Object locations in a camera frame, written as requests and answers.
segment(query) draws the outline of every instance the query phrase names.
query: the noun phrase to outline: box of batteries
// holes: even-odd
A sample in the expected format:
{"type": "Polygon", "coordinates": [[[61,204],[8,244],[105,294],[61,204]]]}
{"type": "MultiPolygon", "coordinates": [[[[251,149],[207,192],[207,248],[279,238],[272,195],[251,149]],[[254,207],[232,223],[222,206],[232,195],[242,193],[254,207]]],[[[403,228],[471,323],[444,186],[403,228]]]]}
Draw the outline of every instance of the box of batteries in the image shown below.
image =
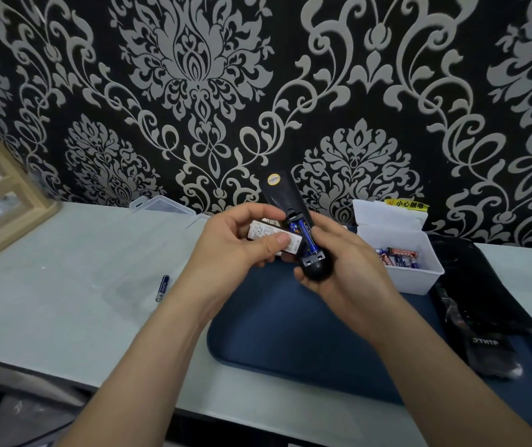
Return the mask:
{"type": "Polygon", "coordinates": [[[380,255],[401,293],[424,295],[444,274],[427,234],[421,212],[381,201],[353,200],[357,234],[380,255]]]}

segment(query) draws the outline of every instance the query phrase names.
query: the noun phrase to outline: black remote control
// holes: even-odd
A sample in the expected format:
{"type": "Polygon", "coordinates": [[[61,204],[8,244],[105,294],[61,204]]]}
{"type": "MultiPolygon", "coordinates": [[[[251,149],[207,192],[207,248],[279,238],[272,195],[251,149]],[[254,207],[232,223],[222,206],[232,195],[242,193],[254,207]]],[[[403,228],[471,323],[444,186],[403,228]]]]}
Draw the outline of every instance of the black remote control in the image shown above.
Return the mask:
{"type": "Polygon", "coordinates": [[[288,172],[271,173],[260,181],[260,188],[269,204],[286,213],[284,227],[303,238],[297,258],[305,276],[313,281],[327,279],[333,270],[332,256],[314,241],[311,234],[314,221],[291,175],[288,172]]]}

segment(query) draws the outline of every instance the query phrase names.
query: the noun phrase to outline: open white box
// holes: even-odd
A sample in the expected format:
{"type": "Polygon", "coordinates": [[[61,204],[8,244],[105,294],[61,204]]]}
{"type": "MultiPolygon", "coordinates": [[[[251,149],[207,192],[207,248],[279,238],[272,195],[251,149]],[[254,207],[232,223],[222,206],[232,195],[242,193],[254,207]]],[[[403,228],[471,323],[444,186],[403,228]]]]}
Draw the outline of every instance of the open white box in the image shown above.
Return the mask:
{"type": "Polygon", "coordinates": [[[357,234],[373,248],[399,248],[418,253],[420,269],[388,266],[399,292],[424,295],[444,274],[427,234],[421,230],[426,216],[383,202],[353,200],[357,234]]]}

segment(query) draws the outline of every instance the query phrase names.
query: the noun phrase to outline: fingernail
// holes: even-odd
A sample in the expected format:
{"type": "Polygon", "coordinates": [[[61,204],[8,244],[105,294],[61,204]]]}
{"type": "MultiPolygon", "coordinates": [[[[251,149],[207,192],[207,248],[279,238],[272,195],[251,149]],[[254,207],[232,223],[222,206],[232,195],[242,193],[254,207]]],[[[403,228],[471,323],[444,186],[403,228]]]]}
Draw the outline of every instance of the fingernail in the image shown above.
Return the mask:
{"type": "Polygon", "coordinates": [[[277,233],[276,234],[276,241],[280,246],[286,246],[290,243],[291,237],[287,233],[277,233]]]}

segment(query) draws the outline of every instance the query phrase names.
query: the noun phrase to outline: round gold sticker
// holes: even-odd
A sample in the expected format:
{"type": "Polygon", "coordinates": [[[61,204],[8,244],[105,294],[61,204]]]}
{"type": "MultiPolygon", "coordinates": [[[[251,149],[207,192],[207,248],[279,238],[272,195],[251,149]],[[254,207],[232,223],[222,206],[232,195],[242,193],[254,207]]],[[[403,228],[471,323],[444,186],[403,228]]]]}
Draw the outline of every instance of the round gold sticker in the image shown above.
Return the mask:
{"type": "Polygon", "coordinates": [[[269,185],[276,185],[278,182],[280,182],[280,176],[278,174],[270,174],[268,176],[269,185]]]}

